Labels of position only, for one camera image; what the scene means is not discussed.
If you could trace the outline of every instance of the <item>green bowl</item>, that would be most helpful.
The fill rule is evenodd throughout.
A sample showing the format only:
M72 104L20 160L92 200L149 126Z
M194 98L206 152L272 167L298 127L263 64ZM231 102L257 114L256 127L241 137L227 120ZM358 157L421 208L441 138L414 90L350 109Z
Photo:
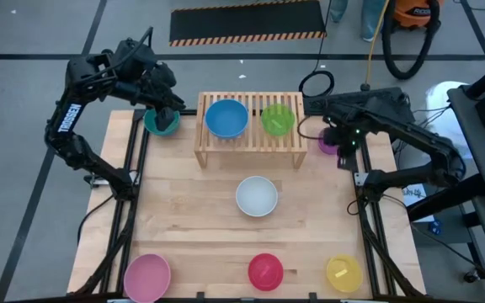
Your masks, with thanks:
M145 128L149 130L150 133L153 133L157 136L170 136L172 135L178 128L181 122L181 114L176 111L175 112L175 119L173 120L172 124L168 126L165 130L158 130L157 123L155 122L155 117L157 117L157 111L154 109L149 109L145 116L143 116L143 124Z
M267 133L272 136L284 136L290 132L295 123L295 115L291 109L282 104L270 105L261 115L261 123Z

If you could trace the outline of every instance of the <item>orange vacuum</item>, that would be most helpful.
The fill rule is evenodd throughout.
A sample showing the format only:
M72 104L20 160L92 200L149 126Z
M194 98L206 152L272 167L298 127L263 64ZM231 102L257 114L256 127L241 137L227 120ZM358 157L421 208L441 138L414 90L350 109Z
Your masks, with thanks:
M383 18L383 55L386 67L391 74L401 80L414 76L428 55L431 42L440 27L440 6L444 0L390 0ZM424 44L413 66L400 71L392 59L391 34L398 28L426 28Z

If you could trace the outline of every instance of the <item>person's leg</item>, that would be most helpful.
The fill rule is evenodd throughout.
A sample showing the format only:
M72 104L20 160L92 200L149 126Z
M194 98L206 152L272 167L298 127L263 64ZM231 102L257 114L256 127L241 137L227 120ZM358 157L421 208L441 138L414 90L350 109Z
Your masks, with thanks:
M371 42L376 30L381 10L385 5L385 0L364 0L362 3L362 14L360 17L360 37L364 41Z
M330 9L328 10L328 15L333 22L340 22L344 16L345 9L347 8L348 0L329 0Z

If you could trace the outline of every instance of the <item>vacuum hose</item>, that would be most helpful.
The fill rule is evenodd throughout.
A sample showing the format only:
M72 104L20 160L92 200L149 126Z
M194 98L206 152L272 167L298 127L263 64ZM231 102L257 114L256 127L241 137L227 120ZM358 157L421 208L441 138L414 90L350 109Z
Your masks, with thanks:
M431 46L431 42L434 39L435 33L440 26L439 21L439 14L440 14L440 5L437 0L428 0L429 5L429 22L426 25L426 37L424 38L424 45L422 45L422 50L420 50L420 54L418 54L417 60L414 62L413 66L406 71L400 71L394 60L392 59L392 52L391 52L391 33L394 27L394 11L396 9L396 0L390 0L385 12L385 20L383 21L383 56L385 57L386 68L388 71L397 79L400 80L407 80L410 77L414 76L428 55L429 47Z

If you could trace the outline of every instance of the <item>yellow bowl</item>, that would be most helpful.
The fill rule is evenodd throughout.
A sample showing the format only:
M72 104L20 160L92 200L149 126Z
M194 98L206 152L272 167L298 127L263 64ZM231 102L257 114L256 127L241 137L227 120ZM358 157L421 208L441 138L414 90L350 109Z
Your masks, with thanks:
M352 293L362 285L362 270L355 258L338 255L328 261L327 279L336 290Z

